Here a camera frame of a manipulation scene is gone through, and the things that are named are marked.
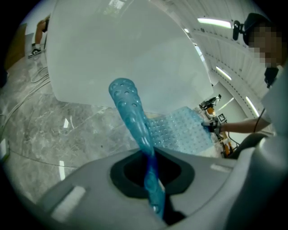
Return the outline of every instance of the ceiling light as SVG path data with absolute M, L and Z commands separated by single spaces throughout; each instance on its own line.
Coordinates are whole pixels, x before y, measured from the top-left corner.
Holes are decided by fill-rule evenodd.
M 250 101 L 249 97 L 246 97 L 246 100 L 248 101 L 248 103 L 251 105 L 252 109 L 254 110 L 255 114 L 257 115 L 257 117 L 259 117 L 259 113 L 257 112 L 255 106 L 252 104 L 252 102 Z
M 226 74 L 223 70 L 221 70 L 219 67 L 216 66 L 216 69 L 217 69 L 221 74 L 223 74 L 225 77 L 227 77 L 229 80 L 232 80 L 232 78 L 231 78 L 228 74 Z
M 200 23 L 212 24 L 212 25 L 221 26 L 221 27 L 231 29 L 231 23 L 226 22 L 226 21 L 222 21 L 222 20 L 216 20 L 216 19 L 211 19 L 211 18 L 198 18 L 198 21 Z

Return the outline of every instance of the white ceiling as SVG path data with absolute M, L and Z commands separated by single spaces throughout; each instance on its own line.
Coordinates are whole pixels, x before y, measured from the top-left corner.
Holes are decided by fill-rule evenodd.
M 263 12 L 250 0 L 151 0 L 172 17 L 182 28 L 190 31 L 192 41 L 200 47 L 209 75 L 218 78 L 230 91 L 246 115 L 256 117 L 246 101 L 250 98 L 258 113 L 263 106 L 261 98 L 268 89 L 264 82 L 265 65 L 248 50 L 243 38 L 232 39 L 233 30 L 199 23 L 197 18 L 217 18 L 244 23 L 249 13 Z M 232 80 L 228 80 L 216 66 L 223 69 Z

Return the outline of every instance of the gray floor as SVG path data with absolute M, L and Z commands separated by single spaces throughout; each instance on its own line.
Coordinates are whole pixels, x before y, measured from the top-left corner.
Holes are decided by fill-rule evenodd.
M 45 66 L 43 52 L 31 59 L 22 58 L 8 70 L 8 82 L 0 89 L 1 125 L 35 87 L 37 83 L 31 79 Z M 29 96 L 12 114 L 3 138 L 10 146 L 4 168 L 15 189 L 35 203 L 61 180 L 63 169 L 67 176 L 87 162 L 137 148 L 116 109 L 60 102 L 50 84 Z M 202 155 L 219 157 L 215 148 Z

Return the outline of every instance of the marble floor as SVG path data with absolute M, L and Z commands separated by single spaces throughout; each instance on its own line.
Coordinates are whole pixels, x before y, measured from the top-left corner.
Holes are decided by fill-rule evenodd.
M 24 57 L 0 89 L 1 139 L 9 141 L 10 153 L 4 168 L 15 189 L 34 203 L 83 164 L 138 147 L 115 108 L 60 102 L 50 83 L 27 97 L 3 129 L 10 111 L 37 84 L 31 80 L 48 73 L 46 68 L 36 76 L 46 66 L 45 52 Z M 216 147 L 202 155 L 220 156 Z

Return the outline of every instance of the blue textured mat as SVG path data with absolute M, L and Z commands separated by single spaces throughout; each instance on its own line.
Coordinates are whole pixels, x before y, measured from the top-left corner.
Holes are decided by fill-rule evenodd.
M 201 125 L 203 119 L 188 107 L 149 119 L 154 146 L 198 155 L 213 145 L 211 134 Z

